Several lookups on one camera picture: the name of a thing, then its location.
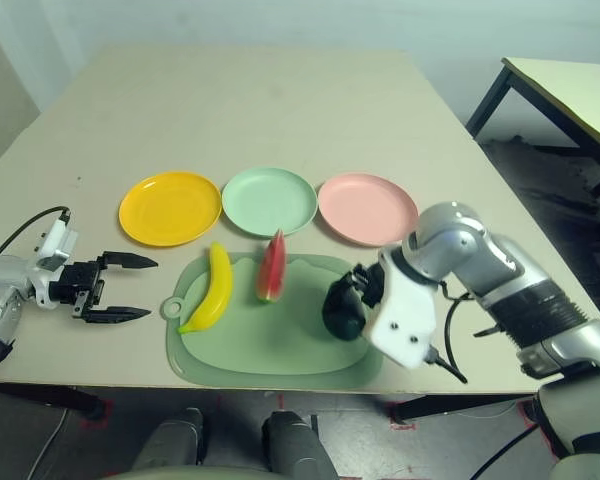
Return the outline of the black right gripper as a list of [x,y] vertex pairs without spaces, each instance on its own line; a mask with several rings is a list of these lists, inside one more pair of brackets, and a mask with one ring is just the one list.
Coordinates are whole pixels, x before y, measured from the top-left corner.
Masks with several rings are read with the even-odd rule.
[[336,282],[336,288],[342,291],[353,289],[361,294],[363,304],[375,307],[384,295],[384,279],[385,272],[379,262],[368,267],[357,264]]

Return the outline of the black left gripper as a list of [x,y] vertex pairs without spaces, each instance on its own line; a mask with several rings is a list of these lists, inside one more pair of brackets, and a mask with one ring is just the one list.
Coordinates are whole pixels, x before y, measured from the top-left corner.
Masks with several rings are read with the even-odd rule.
[[70,305],[74,318],[92,324],[119,324],[149,315],[150,310],[128,306],[93,308],[99,304],[104,288],[101,271],[109,265],[144,269],[157,267],[158,263],[135,253],[105,251],[96,260],[65,265],[59,279],[53,282],[53,301]]

